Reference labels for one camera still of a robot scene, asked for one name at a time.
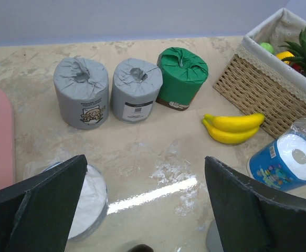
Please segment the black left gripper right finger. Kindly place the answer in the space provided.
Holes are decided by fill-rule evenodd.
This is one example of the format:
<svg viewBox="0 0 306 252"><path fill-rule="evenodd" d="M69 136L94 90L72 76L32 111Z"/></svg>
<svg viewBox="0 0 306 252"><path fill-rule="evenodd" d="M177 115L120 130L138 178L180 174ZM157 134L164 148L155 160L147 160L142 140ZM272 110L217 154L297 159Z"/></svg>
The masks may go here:
<svg viewBox="0 0 306 252"><path fill-rule="evenodd" d="M306 251L306 199L205 158L212 205L208 251Z"/></svg>

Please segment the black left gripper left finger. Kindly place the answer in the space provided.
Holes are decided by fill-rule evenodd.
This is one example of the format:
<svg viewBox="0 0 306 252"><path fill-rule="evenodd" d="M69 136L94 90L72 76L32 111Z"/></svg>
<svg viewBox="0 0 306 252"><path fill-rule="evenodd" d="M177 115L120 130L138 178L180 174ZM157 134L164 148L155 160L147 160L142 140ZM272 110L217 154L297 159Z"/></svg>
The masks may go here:
<svg viewBox="0 0 306 252"><path fill-rule="evenodd" d="M0 251L64 251L86 172L76 155L0 190Z"/></svg>

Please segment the grey roll with barcode label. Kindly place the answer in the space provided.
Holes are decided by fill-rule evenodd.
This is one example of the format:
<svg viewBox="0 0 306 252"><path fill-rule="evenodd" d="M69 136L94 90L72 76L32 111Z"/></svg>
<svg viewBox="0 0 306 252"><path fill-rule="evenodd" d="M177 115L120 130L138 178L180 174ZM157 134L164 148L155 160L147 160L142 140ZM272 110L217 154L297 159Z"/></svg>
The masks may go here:
<svg viewBox="0 0 306 252"><path fill-rule="evenodd" d="M113 74L110 107L126 123L144 121L152 112L163 84L160 68L141 59L120 62Z"/></svg>

